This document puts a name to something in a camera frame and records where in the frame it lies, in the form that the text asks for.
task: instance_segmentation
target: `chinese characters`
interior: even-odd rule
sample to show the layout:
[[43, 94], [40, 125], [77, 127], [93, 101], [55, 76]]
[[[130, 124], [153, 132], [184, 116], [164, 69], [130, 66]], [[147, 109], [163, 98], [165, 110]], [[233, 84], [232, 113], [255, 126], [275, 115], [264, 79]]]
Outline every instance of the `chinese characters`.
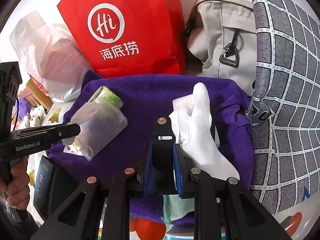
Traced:
[[103, 56], [104, 60], [113, 59], [117, 57], [125, 57], [133, 54], [139, 54], [139, 48], [135, 41], [124, 43], [123, 45], [116, 45], [110, 49], [100, 50], [100, 54]]

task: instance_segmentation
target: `white circular logo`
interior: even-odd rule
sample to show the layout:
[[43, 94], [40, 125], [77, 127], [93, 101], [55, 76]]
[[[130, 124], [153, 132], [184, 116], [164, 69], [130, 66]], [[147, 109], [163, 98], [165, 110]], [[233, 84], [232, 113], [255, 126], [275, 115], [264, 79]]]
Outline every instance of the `white circular logo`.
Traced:
[[[102, 37], [99, 37], [99, 36], [93, 31], [93, 29], [92, 29], [92, 24], [91, 24], [92, 16], [94, 15], [94, 13], [95, 13], [96, 11], [98, 11], [99, 9], [104, 9], [104, 8], [105, 8], [105, 9], [110, 9], [110, 10], [112, 10], [112, 11], [118, 16], [118, 18], [119, 18], [120, 28], [119, 28], [118, 35], [116, 36], [115, 39], [112, 39], [112, 38], [111, 38], [111, 39], [104, 39], [104, 38], [102, 38], [102, 37], [104, 37], [103, 31], [102, 31], [102, 30], [103, 30], [102, 27], [105, 28], [105, 30], [106, 30], [107, 33], [108, 33], [107, 24], [109, 24], [109, 27], [110, 27], [111, 29], [115, 29], [115, 28], [116, 28], [116, 25], [115, 25], [115, 26], [112, 25], [112, 19], [111, 19], [111, 17], [110, 17], [109, 14], [108, 14], [108, 17], [109, 17], [109, 20], [108, 20], [108, 21], [106, 20], [106, 15], [105, 15], [105, 14], [103, 14], [103, 19], [102, 19], [102, 21], [100, 20], [100, 15], [98, 14], [98, 19], [97, 19], [97, 21], [98, 21], [98, 28], [97, 28], [97, 31], [100, 32], [100, 34], [101, 34]], [[123, 17], [123, 15], [122, 15], [121, 11], [120, 11], [116, 6], [114, 6], [114, 5], [112, 5], [112, 4], [109, 4], [109, 3], [101, 3], [101, 4], [98, 4], [97, 6], [95, 6], [95, 7], [91, 10], [91, 12], [89, 13], [89, 16], [88, 16], [88, 28], [89, 28], [89, 31], [90, 31], [91, 35], [92, 35], [96, 40], [101, 41], [101, 42], [103, 42], [103, 43], [113, 43], [113, 42], [119, 40], [119, 39], [121, 38], [123, 32], [124, 32], [124, 17]]]

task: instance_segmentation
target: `mint green fabric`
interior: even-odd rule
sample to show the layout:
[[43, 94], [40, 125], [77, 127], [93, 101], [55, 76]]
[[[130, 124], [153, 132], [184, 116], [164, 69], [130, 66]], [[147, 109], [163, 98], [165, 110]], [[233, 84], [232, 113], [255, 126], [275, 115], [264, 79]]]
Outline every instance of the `mint green fabric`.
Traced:
[[189, 212], [195, 210], [195, 200], [182, 199], [178, 195], [163, 196], [163, 221], [171, 224], [172, 221], [183, 218]]

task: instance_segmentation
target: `human hand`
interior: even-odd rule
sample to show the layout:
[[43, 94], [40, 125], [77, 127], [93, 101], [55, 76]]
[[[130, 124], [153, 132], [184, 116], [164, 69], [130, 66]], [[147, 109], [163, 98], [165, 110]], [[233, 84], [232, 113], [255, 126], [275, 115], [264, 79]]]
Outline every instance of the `human hand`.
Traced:
[[8, 202], [17, 209], [24, 210], [27, 208], [30, 200], [29, 182], [30, 178], [27, 174], [28, 159], [26, 157], [11, 168], [13, 181], [7, 186], [0, 177], [0, 191], [8, 194]]

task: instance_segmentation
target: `gray checkered fabric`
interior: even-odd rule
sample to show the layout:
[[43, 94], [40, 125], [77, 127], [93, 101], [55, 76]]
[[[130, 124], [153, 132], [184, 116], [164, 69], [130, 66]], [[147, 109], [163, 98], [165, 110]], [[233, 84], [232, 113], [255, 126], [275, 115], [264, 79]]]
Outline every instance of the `gray checkered fabric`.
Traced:
[[257, 28], [251, 192], [274, 214], [319, 190], [319, 26], [291, 0], [253, 0]]

